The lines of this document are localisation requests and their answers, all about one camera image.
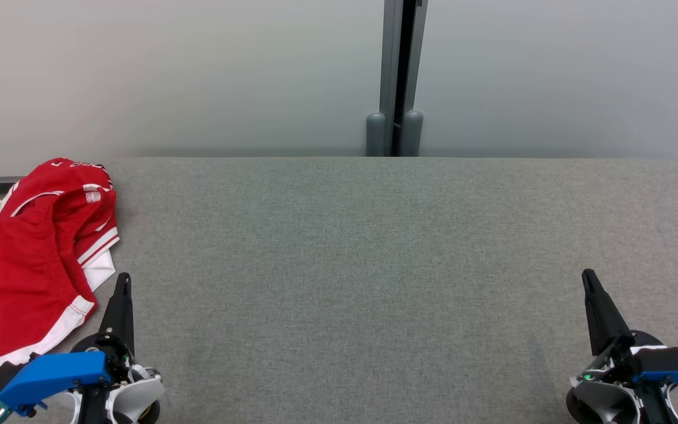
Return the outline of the red shorts with white stripe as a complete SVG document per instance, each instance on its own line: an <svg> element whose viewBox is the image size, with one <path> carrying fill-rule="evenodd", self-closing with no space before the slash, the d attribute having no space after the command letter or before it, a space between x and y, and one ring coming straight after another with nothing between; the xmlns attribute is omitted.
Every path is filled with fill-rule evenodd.
<svg viewBox="0 0 678 424"><path fill-rule="evenodd" d="M105 223L114 204L96 191L68 191L0 218L0 365L51 351L94 312L77 240Z"/></svg>

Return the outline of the grey door frame post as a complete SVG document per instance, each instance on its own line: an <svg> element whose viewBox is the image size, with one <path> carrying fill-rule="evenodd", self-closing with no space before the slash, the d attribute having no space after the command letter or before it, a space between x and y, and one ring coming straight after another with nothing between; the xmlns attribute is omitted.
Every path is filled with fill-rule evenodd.
<svg viewBox="0 0 678 424"><path fill-rule="evenodd" d="M384 0L380 62L380 103L385 116L385 157L400 157L404 113L414 103L430 0Z"/></svg>

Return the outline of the red and white basketball jersey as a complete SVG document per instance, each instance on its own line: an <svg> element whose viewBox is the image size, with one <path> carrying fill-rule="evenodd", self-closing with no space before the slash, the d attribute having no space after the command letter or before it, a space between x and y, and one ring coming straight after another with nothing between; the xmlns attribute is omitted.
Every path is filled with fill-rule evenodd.
<svg viewBox="0 0 678 424"><path fill-rule="evenodd" d="M54 158L35 167L9 188L0 201L0 219L15 217L39 201L61 196L69 191L87 195L87 201L103 198L116 200L111 178L101 164ZM75 252L87 284L95 292L114 273L110 249L119 242L115 203L92 218L77 233Z"/></svg>

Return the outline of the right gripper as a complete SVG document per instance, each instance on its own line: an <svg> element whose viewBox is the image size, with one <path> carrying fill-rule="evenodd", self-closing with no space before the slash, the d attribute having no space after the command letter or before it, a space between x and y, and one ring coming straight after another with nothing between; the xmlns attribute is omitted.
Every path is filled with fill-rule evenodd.
<svg viewBox="0 0 678 424"><path fill-rule="evenodd" d="M582 272L591 364L567 392L567 411L578 424L678 424L670 379L633 381L632 359L644 350L665 345L629 326L593 269Z"/></svg>

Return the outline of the grey cylinder door stop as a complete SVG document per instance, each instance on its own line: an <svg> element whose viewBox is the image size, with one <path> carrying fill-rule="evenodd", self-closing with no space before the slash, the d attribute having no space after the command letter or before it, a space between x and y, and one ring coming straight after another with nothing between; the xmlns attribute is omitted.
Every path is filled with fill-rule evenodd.
<svg viewBox="0 0 678 424"><path fill-rule="evenodd" d="M385 156L385 116L371 113L365 121L365 155L368 157Z"/></svg>
<svg viewBox="0 0 678 424"><path fill-rule="evenodd" d="M401 157L417 157L420 152L423 114L417 110L404 113L399 136L399 155Z"/></svg>

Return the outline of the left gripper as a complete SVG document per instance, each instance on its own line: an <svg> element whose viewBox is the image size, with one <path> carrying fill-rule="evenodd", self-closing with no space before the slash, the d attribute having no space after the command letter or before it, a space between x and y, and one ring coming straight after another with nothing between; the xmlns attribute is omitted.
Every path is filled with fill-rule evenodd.
<svg viewBox="0 0 678 424"><path fill-rule="evenodd" d="M96 383L72 389L72 424L156 424L165 392L161 373L135 360L132 280L121 272L99 332L87 336L73 353L102 353L102 372Z"/></svg>

